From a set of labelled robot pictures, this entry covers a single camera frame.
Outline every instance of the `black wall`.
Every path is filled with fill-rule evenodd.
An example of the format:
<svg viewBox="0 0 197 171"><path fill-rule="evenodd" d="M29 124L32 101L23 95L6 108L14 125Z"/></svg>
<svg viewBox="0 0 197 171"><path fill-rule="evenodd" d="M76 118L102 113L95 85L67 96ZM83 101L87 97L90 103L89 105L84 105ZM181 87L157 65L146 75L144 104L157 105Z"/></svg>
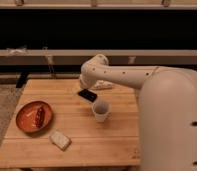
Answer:
<svg viewBox="0 0 197 171"><path fill-rule="evenodd" d="M197 11L0 10L0 49L197 49Z"/></svg>

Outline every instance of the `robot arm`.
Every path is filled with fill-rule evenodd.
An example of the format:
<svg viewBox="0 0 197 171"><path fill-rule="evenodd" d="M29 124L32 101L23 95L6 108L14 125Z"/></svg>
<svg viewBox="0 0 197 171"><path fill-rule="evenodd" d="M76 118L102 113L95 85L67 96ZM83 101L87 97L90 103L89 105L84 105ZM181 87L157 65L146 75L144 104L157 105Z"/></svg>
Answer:
<svg viewBox="0 0 197 171"><path fill-rule="evenodd" d="M82 65L80 85L82 88L92 87L97 80L106 80L113 83L140 89L144 81L158 68L151 67L110 67L108 59L98 54Z"/></svg>
<svg viewBox="0 0 197 171"><path fill-rule="evenodd" d="M110 67L104 55L83 64L80 86L106 80L140 90L142 171L197 171L197 72L169 67Z"/></svg>

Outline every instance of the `wooden table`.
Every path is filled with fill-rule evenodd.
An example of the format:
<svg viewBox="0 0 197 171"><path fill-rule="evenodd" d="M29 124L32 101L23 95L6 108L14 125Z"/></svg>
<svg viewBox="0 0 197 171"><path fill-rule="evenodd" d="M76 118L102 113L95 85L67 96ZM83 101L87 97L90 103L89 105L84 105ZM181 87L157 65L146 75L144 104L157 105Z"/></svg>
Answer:
<svg viewBox="0 0 197 171"><path fill-rule="evenodd" d="M91 103L79 97L78 80L29 80L21 95L0 148L0 168L132 166L140 164L138 109L133 89L116 85L95 91L109 101L111 114L97 123ZM29 136L15 123L18 110L35 100L49 103L52 123ZM70 137L63 152L49 140L52 131Z"/></svg>

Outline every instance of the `smartphone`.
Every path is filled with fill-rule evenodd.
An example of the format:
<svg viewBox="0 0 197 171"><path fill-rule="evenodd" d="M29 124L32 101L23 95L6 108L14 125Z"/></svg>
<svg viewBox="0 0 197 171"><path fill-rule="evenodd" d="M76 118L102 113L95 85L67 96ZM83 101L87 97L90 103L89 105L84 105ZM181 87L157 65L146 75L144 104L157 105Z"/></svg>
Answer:
<svg viewBox="0 0 197 171"><path fill-rule="evenodd" d="M87 89L83 89L83 90L79 91L78 95L91 101L91 102L94 102L97 99L97 94L95 94Z"/></svg>

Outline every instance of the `white cup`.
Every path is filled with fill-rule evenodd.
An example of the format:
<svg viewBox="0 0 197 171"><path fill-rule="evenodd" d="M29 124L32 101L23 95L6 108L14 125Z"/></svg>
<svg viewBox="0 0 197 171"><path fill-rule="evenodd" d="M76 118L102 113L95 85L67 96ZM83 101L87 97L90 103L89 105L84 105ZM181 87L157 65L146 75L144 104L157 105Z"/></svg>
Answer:
<svg viewBox="0 0 197 171"><path fill-rule="evenodd" d="M104 122L110 113L110 107L107 101L97 99L92 105L92 111L97 122Z"/></svg>

